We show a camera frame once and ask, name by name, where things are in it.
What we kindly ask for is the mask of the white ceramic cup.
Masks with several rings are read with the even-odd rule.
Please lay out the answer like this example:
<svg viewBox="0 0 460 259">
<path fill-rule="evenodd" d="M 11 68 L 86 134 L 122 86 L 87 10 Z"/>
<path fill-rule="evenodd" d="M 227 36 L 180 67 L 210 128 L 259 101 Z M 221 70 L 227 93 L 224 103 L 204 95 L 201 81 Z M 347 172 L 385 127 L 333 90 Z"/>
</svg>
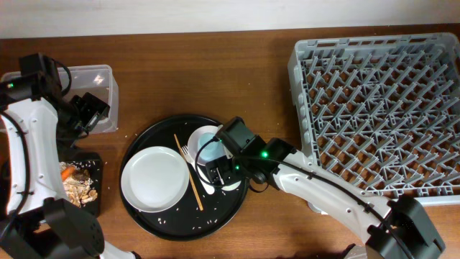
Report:
<svg viewBox="0 0 460 259">
<path fill-rule="evenodd" d="M 238 182 L 233 183 L 233 184 L 231 184 L 229 186 L 222 187 L 221 190 L 222 191 L 233 191 L 233 190 L 237 189 L 240 186 L 240 184 L 241 184 L 241 181 L 238 181 Z"/>
</svg>

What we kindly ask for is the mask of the orange carrot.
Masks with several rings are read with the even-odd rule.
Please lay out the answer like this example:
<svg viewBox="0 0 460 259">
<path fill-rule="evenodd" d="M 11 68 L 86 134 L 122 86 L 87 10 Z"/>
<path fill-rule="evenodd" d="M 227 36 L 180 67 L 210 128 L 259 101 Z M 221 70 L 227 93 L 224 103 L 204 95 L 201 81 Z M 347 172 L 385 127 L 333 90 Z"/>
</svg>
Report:
<svg viewBox="0 0 460 259">
<path fill-rule="evenodd" d="M 77 168 L 75 166 L 73 165 L 68 166 L 60 174 L 62 181 L 65 181 L 67 178 L 71 177 L 76 171 L 77 171 Z"/>
</svg>

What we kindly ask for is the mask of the rice and food scraps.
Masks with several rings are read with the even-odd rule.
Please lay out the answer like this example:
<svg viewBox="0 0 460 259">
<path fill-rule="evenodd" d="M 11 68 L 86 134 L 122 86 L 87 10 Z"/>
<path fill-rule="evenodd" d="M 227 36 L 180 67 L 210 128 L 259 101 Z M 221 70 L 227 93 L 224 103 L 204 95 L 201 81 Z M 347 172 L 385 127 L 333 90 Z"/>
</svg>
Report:
<svg viewBox="0 0 460 259">
<path fill-rule="evenodd" d="M 60 162 L 60 173 L 70 165 L 73 164 Z M 76 165 L 73 166 L 77 168 L 77 171 L 71 177 L 63 181 L 63 187 L 73 205 L 77 207 L 86 206 L 86 204 L 97 200 L 98 192 L 91 186 L 93 180 L 90 177 L 89 171 L 87 169 L 81 169 Z"/>
</svg>

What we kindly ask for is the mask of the large white plate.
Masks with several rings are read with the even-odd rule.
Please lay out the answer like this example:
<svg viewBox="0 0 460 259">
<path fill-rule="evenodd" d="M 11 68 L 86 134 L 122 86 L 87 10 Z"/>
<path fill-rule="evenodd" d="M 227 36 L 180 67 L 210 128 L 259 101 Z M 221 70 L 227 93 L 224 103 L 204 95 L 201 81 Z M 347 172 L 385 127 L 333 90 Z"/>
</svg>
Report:
<svg viewBox="0 0 460 259">
<path fill-rule="evenodd" d="M 168 147 L 148 147 L 134 154 L 121 173 L 121 193 L 141 212 L 162 212 L 185 194 L 189 174 L 180 154 Z"/>
</svg>

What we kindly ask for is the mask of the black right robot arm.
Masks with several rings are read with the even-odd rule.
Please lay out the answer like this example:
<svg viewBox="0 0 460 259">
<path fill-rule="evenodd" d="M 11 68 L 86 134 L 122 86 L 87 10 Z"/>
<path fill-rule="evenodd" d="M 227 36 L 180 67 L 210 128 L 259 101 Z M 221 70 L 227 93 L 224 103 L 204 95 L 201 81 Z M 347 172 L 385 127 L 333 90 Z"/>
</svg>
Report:
<svg viewBox="0 0 460 259">
<path fill-rule="evenodd" d="M 423 205 L 408 195 L 397 200 L 361 190 L 316 165 L 288 142 L 265 142 L 240 117 L 218 127 L 212 137 L 199 141 L 224 155 L 206 163 L 209 178 L 218 187 L 240 178 L 266 183 L 300 197 L 357 235 L 368 258 L 439 258 L 446 245 Z"/>
</svg>

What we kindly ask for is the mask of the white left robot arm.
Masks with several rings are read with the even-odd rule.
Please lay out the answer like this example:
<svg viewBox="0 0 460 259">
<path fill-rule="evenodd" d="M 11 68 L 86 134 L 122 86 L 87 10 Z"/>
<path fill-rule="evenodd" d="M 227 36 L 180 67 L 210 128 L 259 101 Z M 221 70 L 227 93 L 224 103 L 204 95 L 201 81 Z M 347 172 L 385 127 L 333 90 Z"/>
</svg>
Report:
<svg viewBox="0 0 460 259">
<path fill-rule="evenodd" d="M 104 238 L 96 215 L 67 195 L 60 157 L 107 118 L 93 94 L 65 96 L 58 70 L 42 53 L 19 60 L 20 76 L 1 83 L 1 120 L 9 143 L 10 187 L 1 221 L 1 249 L 12 258 L 138 258 Z"/>
</svg>

